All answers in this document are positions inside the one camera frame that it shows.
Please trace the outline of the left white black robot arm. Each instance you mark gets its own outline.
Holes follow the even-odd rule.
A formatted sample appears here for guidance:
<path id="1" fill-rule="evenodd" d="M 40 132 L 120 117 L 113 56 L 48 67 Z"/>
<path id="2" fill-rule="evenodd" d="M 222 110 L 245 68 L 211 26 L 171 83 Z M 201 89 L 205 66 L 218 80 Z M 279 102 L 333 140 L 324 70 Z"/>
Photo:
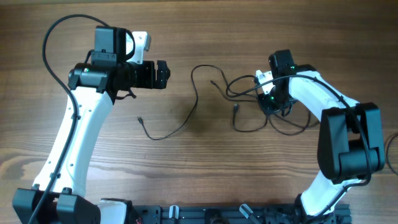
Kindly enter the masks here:
<path id="1" fill-rule="evenodd" d="M 170 76 L 165 61 L 145 61 L 150 35 L 99 26 L 91 59 L 78 63 L 68 78 L 68 101 L 49 157 L 30 189 L 17 189 L 12 206 L 22 223 L 137 223 L 128 200 L 86 198 L 86 179 L 100 129 L 118 92 L 164 89 Z"/>

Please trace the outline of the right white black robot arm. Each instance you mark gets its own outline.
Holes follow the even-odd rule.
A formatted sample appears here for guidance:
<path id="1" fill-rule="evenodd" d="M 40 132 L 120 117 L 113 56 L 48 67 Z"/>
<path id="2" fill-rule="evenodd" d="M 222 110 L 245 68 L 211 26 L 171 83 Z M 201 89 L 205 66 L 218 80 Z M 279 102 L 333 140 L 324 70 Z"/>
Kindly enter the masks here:
<path id="1" fill-rule="evenodd" d="M 313 66 L 297 65 L 290 50 L 274 52 L 269 65 L 270 71 L 256 72 L 264 114 L 286 116 L 299 101 L 320 122 L 320 171 L 298 196 L 303 219 L 319 220 L 334 211 L 348 190 L 368 185 L 372 174 L 383 169 L 381 112 L 374 103 L 359 103 L 340 93 Z"/>

